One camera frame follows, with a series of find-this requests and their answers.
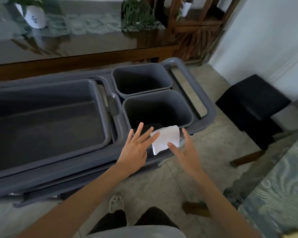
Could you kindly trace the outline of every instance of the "black stool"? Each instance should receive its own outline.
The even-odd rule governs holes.
[[[245,131],[262,149],[273,142],[272,135],[282,129],[270,118],[291,100],[258,75],[231,86],[216,102],[240,131]]]

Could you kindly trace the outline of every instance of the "tiled floor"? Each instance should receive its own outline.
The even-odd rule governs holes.
[[[229,84],[209,65],[202,67],[193,65],[189,68],[214,102],[229,87]],[[206,114],[206,109],[179,70],[174,69],[173,72],[200,115]],[[249,167],[244,165],[235,169],[229,166],[229,161],[259,150],[254,142],[245,133],[240,132],[218,108],[216,120],[205,130],[195,134],[193,140],[205,171],[221,191],[229,187]],[[122,195],[129,225],[133,225],[149,207],[157,206],[180,227],[187,238],[224,237],[221,228],[213,220],[186,215],[183,212],[181,208],[183,202],[198,202],[203,198],[194,181],[182,170],[175,157],[168,159],[155,171],[122,182],[113,193]],[[76,233],[75,238],[85,237],[97,221],[108,212],[111,195],[93,212]],[[31,212],[35,212],[36,209],[41,210],[35,207]],[[28,216],[27,212],[23,212],[22,216]]]

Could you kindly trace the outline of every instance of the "shoe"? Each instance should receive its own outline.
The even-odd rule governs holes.
[[[114,213],[116,210],[124,211],[124,202],[120,195],[113,195],[109,201],[109,212]]]

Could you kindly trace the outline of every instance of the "green plant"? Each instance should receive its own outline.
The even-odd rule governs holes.
[[[22,7],[23,16],[27,13],[27,6],[43,8],[45,0],[8,0],[8,3],[19,4]]]
[[[121,6],[122,31],[156,29],[160,23],[146,0],[124,0]]]

